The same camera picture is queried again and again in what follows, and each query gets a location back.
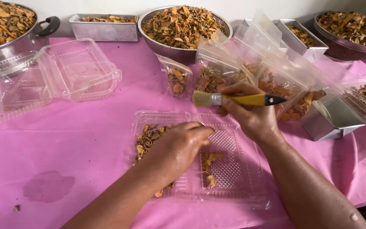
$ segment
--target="paintbrush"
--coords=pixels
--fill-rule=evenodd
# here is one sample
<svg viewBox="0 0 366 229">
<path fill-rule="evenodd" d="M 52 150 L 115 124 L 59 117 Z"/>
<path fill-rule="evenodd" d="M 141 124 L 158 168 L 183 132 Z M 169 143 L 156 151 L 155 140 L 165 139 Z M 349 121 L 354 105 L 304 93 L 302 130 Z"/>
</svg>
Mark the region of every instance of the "paintbrush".
<svg viewBox="0 0 366 229">
<path fill-rule="evenodd" d="M 287 101 L 283 97 L 268 94 L 228 96 L 220 93 L 195 91 L 193 94 L 193 103 L 196 107 L 220 106 L 222 104 L 222 98 L 230 98 L 241 105 L 253 106 L 271 106 Z"/>
</svg>

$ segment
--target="stainless steel colander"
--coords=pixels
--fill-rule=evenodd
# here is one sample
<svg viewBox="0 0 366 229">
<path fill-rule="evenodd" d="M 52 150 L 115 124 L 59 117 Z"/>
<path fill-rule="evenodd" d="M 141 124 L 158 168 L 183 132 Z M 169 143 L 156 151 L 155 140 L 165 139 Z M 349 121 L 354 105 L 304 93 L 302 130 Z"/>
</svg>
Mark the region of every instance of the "stainless steel colander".
<svg viewBox="0 0 366 229">
<path fill-rule="evenodd" d="M 168 6 L 157 8 L 155 10 L 151 10 L 149 12 L 144 13 L 138 20 L 138 28 L 141 34 L 144 36 L 146 43 L 152 49 L 152 51 L 156 54 L 168 57 L 172 60 L 175 60 L 179 63 L 190 65 L 194 64 L 196 59 L 197 49 L 181 49 L 181 48 L 173 48 L 159 42 L 156 42 L 153 39 L 150 39 L 145 32 L 142 30 L 142 24 L 147 22 L 148 20 L 153 18 L 153 14 L 163 11 L 165 9 L 170 9 L 176 6 Z M 231 38 L 233 35 L 233 29 L 229 23 L 226 22 L 224 18 L 221 18 L 219 15 L 212 13 L 216 22 L 224 25 L 224 31 L 222 31 L 228 38 Z"/>
</svg>

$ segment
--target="brush bristles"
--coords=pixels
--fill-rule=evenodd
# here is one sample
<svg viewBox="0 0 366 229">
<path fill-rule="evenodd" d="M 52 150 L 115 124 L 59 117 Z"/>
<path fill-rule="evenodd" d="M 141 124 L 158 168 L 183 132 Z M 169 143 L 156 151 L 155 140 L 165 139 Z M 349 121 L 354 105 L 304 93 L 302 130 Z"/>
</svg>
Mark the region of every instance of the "brush bristles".
<svg viewBox="0 0 366 229">
<path fill-rule="evenodd" d="M 193 104 L 196 107 L 209 107 L 212 105 L 221 105 L 221 94 L 212 94 L 202 91 L 195 91 L 193 94 Z"/>
</svg>

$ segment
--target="yellow brush handle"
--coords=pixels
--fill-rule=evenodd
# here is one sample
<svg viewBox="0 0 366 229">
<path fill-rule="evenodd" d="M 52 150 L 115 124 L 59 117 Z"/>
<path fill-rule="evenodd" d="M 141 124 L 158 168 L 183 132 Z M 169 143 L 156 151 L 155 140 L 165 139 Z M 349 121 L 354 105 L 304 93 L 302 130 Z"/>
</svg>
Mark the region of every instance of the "yellow brush handle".
<svg viewBox="0 0 366 229">
<path fill-rule="evenodd" d="M 235 97 L 222 95 L 222 97 L 230 98 L 242 105 L 265 106 L 265 94 L 235 96 Z"/>
</svg>

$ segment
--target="metal bowl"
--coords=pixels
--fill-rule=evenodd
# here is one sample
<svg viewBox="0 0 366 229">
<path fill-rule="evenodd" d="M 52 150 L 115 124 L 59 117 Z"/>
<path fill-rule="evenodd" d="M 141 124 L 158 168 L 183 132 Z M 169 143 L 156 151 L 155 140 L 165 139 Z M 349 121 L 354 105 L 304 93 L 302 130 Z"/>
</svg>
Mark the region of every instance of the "metal bowl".
<svg viewBox="0 0 366 229">
<path fill-rule="evenodd" d="M 152 19 L 154 13 L 161 12 L 164 9 L 170 9 L 172 7 L 176 7 L 176 6 L 157 8 L 155 10 L 151 10 L 149 12 L 144 13 L 138 20 L 138 29 L 141 32 L 141 34 L 143 35 L 143 37 L 145 38 L 146 43 L 148 44 L 148 46 L 150 47 L 150 49 L 152 49 L 152 51 L 154 53 L 168 57 L 176 62 L 185 64 L 185 65 L 194 64 L 195 60 L 196 60 L 197 49 L 181 49 L 181 48 L 174 48 L 174 47 L 170 47 L 165 44 L 161 44 L 159 42 L 156 42 L 153 39 L 150 39 L 145 34 L 145 32 L 142 30 L 142 24 L 144 24 L 148 20 Z M 222 31 L 222 32 L 228 38 L 231 38 L 232 34 L 233 34 L 233 29 L 232 29 L 231 25 L 226 23 L 226 20 L 224 20 L 224 18 L 221 18 L 219 15 L 217 15 L 213 12 L 212 12 L 212 14 L 213 14 L 214 18 L 216 19 L 217 23 L 224 25 L 224 31 Z"/>
<path fill-rule="evenodd" d="M 324 13 L 319 13 L 316 17 L 314 17 L 314 28 L 316 29 L 316 33 L 314 34 L 328 45 L 329 49 L 325 52 L 325 54 L 347 61 L 365 60 L 365 45 L 355 44 L 349 40 L 342 39 L 319 25 L 317 18 L 321 17 L 323 14 Z"/>
</svg>

